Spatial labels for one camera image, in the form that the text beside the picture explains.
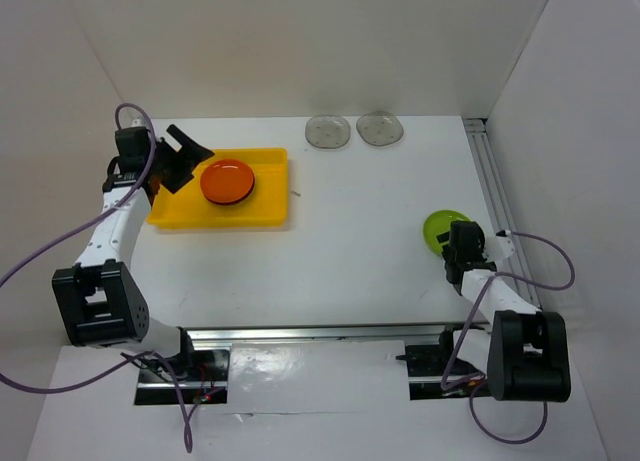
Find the green plate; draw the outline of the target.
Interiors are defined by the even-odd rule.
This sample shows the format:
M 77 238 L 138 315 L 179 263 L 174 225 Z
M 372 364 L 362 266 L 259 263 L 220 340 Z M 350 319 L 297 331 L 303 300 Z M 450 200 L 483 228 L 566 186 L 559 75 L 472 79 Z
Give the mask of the green plate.
M 424 221 L 422 235 L 426 246 L 436 256 L 443 254 L 444 247 L 438 246 L 435 237 L 443 232 L 450 232 L 451 223 L 455 221 L 468 222 L 469 218 L 455 210 L 443 209 L 431 213 Z

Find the orange plate back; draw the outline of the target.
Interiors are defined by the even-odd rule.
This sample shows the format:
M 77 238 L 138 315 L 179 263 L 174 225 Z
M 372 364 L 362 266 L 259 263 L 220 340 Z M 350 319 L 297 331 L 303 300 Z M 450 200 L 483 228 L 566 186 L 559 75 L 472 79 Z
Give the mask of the orange plate back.
M 200 176 L 203 196 L 218 205 L 232 205 L 246 199 L 255 186 L 253 170 L 236 159 L 222 159 L 207 166 Z

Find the black plate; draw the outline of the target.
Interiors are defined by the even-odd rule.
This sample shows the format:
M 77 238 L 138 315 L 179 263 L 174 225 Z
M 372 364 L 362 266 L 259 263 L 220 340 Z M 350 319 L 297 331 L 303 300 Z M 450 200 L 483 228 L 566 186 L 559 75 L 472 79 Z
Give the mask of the black plate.
M 217 205 L 234 205 L 247 199 L 254 191 L 253 178 L 207 178 L 200 183 L 203 196 Z

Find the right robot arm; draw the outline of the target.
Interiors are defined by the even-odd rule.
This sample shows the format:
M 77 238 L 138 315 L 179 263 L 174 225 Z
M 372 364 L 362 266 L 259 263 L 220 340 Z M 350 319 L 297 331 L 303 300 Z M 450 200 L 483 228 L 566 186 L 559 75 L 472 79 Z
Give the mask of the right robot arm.
M 558 252 L 568 266 L 568 281 L 549 285 L 500 271 L 497 262 L 513 253 L 514 237 Z M 441 389 L 450 391 L 482 375 L 498 401 L 567 401 L 571 375 L 564 318 L 526 302 L 504 282 L 509 278 L 548 291 L 567 290 L 576 270 L 566 251 L 544 237 L 518 231 L 502 230 L 488 238 L 476 222 L 456 220 L 450 223 L 442 256 L 447 281 L 472 306 L 462 328 L 436 350 L 444 370 Z

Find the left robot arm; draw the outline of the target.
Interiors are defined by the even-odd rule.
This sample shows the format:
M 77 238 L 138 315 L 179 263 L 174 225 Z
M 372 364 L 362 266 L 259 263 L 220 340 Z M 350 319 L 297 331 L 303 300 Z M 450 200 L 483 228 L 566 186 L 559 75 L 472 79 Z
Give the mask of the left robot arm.
M 119 129 L 118 150 L 102 185 L 102 212 L 75 263 L 55 271 L 52 288 L 70 343 L 114 347 L 162 356 L 163 370 L 176 380 L 196 371 L 197 355 L 186 329 L 151 316 L 130 264 L 141 227 L 158 195 L 175 194 L 193 180 L 193 172 L 212 157 L 176 125 L 167 133 L 178 142 L 152 142 L 144 126 Z

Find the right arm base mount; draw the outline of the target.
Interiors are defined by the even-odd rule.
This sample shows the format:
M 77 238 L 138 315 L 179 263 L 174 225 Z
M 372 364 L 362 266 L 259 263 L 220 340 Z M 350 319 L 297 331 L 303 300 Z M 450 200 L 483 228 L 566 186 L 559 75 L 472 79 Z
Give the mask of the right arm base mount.
M 403 354 L 395 357 L 407 370 L 411 401 L 468 398 L 471 391 L 481 384 L 481 377 L 443 391 L 440 383 L 448 358 L 436 344 L 406 345 Z

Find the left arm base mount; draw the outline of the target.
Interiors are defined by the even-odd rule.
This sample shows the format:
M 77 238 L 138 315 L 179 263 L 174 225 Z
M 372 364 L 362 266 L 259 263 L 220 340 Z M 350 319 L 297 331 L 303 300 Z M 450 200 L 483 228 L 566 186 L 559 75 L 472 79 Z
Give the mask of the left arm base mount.
M 143 359 L 136 361 L 134 366 L 138 368 L 136 406 L 178 404 L 174 382 L 159 360 Z M 195 351 L 193 365 L 177 372 L 185 404 L 226 404 L 229 367 L 229 348 Z

